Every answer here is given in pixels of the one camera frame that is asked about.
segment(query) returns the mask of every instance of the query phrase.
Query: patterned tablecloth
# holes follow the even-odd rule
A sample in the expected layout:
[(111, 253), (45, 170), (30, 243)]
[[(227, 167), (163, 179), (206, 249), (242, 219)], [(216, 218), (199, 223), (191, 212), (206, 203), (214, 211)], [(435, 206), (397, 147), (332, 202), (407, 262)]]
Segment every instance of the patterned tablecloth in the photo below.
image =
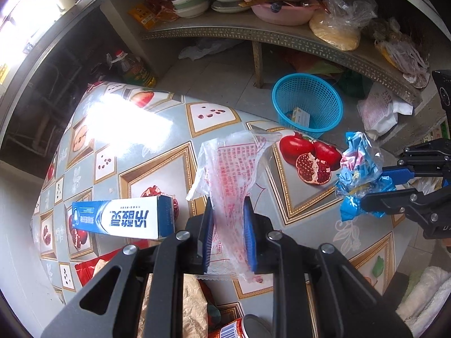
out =
[[(72, 202), (166, 194), (176, 199), (176, 228), (201, 214), (205, 199), (185, 200), (197, 169), (201, 143), (245, 129), (260, 128), (293, 136), (269, 120), (221, 105), (168, 92), (98, 82), (83, 96), (48, 170), (32, 217), (32, 234), (44, 270), (60, 296), (69, 301), (82, 286), (75, 265), (118, 249), (130, 240), (72, 229)], [(403, 215), (371, 215), (340, 221), (335, 197), (337, 171), (322, 185), (304, 182), (297, 168), (273, 147), (269, 165), (250, 192), (255, 212), (274, 229), (311, 247), (333, 243), (384, 293), (407, 248), (414, 225)], [(214, 243), (211, 262), (224, 259)], [(381, 270), (375, 275), (373, 270)], [(222, 312), (272, 319), (272, 276), (252, 282), (207, 282)]]

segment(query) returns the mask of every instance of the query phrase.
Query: can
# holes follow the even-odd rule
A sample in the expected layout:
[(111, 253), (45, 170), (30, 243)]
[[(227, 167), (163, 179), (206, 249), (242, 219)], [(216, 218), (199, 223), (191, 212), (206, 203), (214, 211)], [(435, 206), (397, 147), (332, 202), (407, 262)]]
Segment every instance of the can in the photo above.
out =
[(258, 316), (247, 314), (210, 333), (208, 338), (271, 338), (271, 332)]

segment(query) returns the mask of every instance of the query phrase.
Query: blue gripper pad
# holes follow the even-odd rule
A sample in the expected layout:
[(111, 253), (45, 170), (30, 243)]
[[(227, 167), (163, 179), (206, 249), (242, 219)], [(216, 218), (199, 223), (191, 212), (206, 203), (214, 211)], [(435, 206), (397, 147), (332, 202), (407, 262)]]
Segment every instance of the blue gripper pad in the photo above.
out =
[(410, 179), (415, 177), (415, 173), (408, 168), (390, 169), (382, 172), (383, 177), (390, 177), (393, 183), (397, 186), (407, 183)]
[(202, 221), (206, 225), (206, 232), (204, 239), (202, 240), (202, 268), (204, 273), (207, 273), (208, 266), (210, 265), (211, 243), (213, 242), (213, 208), (211, 206), (210, 197), (207, 199), (207, 205), (205, 206), (204, 218), (206, 221)]
[(252, 217), (254, 212), (249, 197), (244, 199), (243, 218), (244, 218), (244, 244), (247, 252), (247, 263), (252, 272), (257, 269), (257, 245), (255, 242), (255, 234), (252, 226)]

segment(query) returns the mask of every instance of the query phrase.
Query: white plastic bag on floor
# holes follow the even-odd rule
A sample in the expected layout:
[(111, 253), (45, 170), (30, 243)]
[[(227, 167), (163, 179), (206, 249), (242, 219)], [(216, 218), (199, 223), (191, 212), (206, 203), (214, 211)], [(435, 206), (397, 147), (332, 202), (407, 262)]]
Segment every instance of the white plastic bag on floor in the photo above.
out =
[(244, 42), (240, 39), (199, 38), (195, 46), (185, 47), (179, 53), (179, 59), (191, 58), (193, 61), (208, 54), (216, 54)]

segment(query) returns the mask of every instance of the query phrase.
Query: stack of bowls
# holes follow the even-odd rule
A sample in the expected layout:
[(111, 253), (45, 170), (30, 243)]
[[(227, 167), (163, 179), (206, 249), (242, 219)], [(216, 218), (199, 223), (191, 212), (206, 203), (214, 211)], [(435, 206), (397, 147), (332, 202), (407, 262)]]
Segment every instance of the stack of bowls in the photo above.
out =
[(184, 18), (193, 18), (203, 14), (210, 6), (209, 0), (171, 0), (174, 12)]

